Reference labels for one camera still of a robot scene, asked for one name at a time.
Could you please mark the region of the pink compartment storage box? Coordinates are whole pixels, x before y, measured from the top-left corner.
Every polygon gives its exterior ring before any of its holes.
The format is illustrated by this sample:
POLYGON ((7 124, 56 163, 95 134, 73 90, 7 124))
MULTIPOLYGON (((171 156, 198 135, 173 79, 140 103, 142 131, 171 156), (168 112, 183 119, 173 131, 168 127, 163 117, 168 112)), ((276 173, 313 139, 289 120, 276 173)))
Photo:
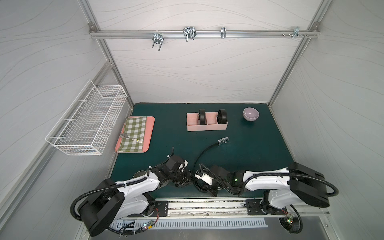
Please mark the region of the pink compartment storage box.
POLYGON ((218 112, 206 113, 206 125, 200 125, 199 113, 187 113, 187 131, 188 132, 201 132, 201 131, 221 131, 226 130, 228 123, 219 124, 217 121, 218 112))

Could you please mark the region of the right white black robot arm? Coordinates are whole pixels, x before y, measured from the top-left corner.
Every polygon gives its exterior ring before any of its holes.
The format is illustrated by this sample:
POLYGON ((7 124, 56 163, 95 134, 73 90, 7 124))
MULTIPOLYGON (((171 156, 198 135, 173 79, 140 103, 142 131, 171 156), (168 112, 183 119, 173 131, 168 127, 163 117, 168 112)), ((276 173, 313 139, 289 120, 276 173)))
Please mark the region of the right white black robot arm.
POLYGON ((199 165, 195 173, 197 188, 213 197, 219 190, 242 196, 244 192, 262 190, 259 202, 247 202, 246 207, 260 215, 275 215, 287 206, 306 204, 316 208, 328 208, 329 198, 336 197, 339 189, 325 180, 323 174, 299 163, 287 168, 267 172, 229 172, 222 167, 199 165))

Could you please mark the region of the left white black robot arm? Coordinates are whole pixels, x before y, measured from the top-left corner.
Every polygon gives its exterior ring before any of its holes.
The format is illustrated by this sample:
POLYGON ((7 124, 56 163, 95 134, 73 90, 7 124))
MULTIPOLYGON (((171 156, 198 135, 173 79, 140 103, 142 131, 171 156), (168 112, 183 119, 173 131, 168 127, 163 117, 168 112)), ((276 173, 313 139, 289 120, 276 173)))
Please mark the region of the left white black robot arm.
POLYGON ((149 167, 144 175, 131 180, 114 182, 103 180, 96 189, 77 197, 70 206, 72 217, 86 226, 95 237, 111 224, 130 215, 150 216, 156 209, 156 201, 150 195, 169 183, 182 188, 192 182, 188 161, 177 155, 155 167, 149 167))

